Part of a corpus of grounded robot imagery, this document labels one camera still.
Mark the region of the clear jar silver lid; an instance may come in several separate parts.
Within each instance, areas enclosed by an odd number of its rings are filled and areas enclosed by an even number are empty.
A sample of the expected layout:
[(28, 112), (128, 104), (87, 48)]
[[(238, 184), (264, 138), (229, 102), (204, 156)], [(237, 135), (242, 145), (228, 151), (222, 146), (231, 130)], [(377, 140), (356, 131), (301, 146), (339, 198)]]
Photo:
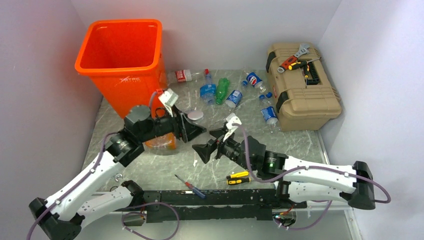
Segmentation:
[(190, 121), (195, 124), (203, 124), (205, 121), (204, 113), (201, 110), (193, 110), (187, 114)]

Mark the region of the blue label clear bottle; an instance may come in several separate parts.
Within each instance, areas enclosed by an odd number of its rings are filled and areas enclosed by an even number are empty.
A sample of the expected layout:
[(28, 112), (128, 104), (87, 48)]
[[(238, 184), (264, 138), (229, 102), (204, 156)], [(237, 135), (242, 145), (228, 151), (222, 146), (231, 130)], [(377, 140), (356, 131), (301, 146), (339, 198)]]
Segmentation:
[(225, 104), (228, 105), (230, 108), (236, 108), (241, 99), (243, 98), (243, 94), (239, 90), (233, 90), (229, 96), (225, 100)]

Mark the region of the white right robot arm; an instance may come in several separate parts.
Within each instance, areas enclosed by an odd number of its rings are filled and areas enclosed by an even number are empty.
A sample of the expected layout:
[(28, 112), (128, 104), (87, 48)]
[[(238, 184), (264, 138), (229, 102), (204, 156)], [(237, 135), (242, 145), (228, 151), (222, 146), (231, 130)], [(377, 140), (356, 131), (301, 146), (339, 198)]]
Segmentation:
[(233, 136), (225, 139), (226, 130), (213, 130), (213, 139), (192, 148), (207, 163), (211, 155), (227, 157), (246, 170), (256, 173), (261, 183), (280, 182), (276, 203), (287, 208), (305, 201), (338, 201), (360, 210), (376, 207), (373, 175), (366, 162), (353, 165), (329, 165), (310, 162), (267, 150), (266, 145), (252, 136), (242, 142)]

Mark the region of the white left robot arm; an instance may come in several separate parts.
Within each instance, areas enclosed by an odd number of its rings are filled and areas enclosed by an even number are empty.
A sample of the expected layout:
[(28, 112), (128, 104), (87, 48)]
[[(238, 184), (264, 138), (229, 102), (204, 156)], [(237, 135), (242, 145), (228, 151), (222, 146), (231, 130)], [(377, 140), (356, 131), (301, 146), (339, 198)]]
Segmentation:
[(73, 180), (48, 198), (37, 197), (29, 204), (34, 225), (49, 239), (73, 240), (102, 216), (124, 208), (137, 210), (143, 205), (144, 191), (132, 180), (100, 197), (92, 198), (92, 194), (141, 155), (146, 141), (172, 133), (187, 143), (206, 132), (175, 106), (170, 113), (153, 118), (148, 106), (137, 105), (123, 122), (120, 131), (105, 136), (97, 157)]

